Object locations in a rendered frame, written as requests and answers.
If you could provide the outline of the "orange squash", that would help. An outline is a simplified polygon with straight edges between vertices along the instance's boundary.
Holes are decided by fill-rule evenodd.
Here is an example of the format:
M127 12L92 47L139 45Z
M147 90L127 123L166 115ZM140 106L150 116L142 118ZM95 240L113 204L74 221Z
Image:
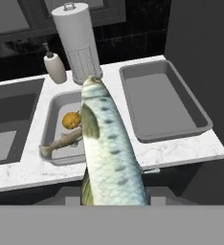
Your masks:
M81 124L81 116L79 111L69 112L62 119L62 125L66 129L75 129Z

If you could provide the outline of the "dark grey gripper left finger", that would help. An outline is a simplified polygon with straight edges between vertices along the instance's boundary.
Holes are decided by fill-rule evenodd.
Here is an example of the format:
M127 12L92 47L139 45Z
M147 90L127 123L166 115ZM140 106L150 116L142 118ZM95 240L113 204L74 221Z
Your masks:
M80 195L80 187L63 187L55 196L39 201L36 205L79 206Z

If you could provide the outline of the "dark grey sink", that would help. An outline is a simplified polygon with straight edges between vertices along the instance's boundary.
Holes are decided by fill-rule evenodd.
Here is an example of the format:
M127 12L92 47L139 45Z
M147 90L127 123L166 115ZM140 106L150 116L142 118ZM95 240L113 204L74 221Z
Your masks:
M43 78L0 85L0 165L21 160Z

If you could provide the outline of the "pale beige fish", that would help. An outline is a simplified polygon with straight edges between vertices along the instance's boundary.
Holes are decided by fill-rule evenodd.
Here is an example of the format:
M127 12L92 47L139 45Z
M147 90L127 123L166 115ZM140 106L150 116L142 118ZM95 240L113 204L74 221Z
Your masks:
M48 157L54 150L66 147L68 145L75 146L78 141L82 138L82 129L79 127L75 131L68 134L62 134L61 138L57 141L51 142L49 145L41 145L39 147L40 152L43 156Z

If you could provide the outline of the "grey tupperware container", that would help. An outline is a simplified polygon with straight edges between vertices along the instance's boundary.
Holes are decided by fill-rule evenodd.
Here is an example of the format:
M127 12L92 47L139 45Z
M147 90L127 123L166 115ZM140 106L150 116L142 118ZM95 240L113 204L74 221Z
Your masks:
M144 144L199 136L213 122L168 60L120 69L134 134Z
M49 110L42 134L41 146L48 146L53 141L58 141L63 134L70 133L62 125L64 116L69 112L80 110L81 92L79 90L62 92L55 95L50 102ZM54 166L67 166L85 162L83 140L75 147L69 145L58 150L54 150L48 156L39 152L40 158Z

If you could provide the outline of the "grey framed window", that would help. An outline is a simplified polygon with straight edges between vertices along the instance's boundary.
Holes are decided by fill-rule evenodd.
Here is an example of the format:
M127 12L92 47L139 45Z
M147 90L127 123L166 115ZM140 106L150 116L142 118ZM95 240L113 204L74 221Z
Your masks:
M53 30L51 12L68 2L87 4L94 27L126 20L125 0L0 0L0 35Z

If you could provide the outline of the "white soap dispenser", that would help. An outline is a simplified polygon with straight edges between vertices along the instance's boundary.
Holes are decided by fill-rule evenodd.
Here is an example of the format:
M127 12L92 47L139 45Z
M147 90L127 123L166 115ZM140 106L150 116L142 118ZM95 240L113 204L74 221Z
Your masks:
M58 54L50 50L47 42L43 44L43 47L46 51L46 55L43 57L43 60L50 78L56 84L64 83L67 80L67 75L62 60Z

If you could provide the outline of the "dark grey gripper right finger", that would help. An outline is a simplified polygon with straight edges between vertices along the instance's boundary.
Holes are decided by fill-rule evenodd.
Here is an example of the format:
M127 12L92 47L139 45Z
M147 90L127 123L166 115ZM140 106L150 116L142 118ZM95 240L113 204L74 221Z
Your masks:
M146 188L151 206L194 206L194 203L176 196L168 187Z

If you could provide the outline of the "silver scaly fish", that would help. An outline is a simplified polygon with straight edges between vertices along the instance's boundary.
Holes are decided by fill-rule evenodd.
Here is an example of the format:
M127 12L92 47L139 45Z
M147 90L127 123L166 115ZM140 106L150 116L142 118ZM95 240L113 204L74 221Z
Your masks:
M147 206L143 169L136 160L116 103L96 76L82 85L81 125L86 159L81 204Z

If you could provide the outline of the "white paper towel roll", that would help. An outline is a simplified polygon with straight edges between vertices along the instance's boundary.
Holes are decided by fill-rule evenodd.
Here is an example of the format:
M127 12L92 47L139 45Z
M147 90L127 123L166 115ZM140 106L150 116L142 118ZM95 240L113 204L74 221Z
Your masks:
M64 3L52 10L56 30L67 56L73 81L83 82L90 76L102 77L89 6Z

